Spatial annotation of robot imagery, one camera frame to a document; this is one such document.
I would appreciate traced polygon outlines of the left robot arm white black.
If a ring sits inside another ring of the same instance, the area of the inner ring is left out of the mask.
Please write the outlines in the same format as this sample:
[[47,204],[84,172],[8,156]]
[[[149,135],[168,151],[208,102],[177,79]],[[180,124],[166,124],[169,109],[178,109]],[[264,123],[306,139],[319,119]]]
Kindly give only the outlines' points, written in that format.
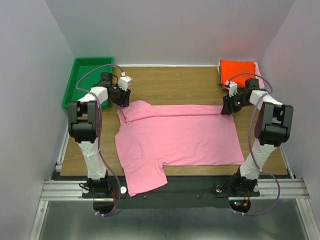
[[68,104],[68,133],[80,147],[86,168],[87,181],[80,183],[87,198],[104,198],[111,193],[107,167],[100,150],[102,133],[102,103],[111,100],[120,107],[129,106],[133,78],[124,72],[115,84],[112,74],[102,72],[82,98]]

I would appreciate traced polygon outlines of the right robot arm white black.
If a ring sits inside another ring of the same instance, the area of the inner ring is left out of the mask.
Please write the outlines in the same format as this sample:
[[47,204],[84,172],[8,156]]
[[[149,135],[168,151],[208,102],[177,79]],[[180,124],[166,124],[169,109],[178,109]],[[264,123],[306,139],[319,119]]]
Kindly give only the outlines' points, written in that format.
[[235,195],[258,192],[258,178],[264,164],[290,137],[294,108],[275,100],[269,91],[260,88],[256,78],[247,79],[241,89],[232,79],[227,80],[224,87],[228,94],[222,98],[222,115],[232,115],[251,105],[253,115],[258,113],[255,126],[249,127],[249,155],[233,175],[230,189]]

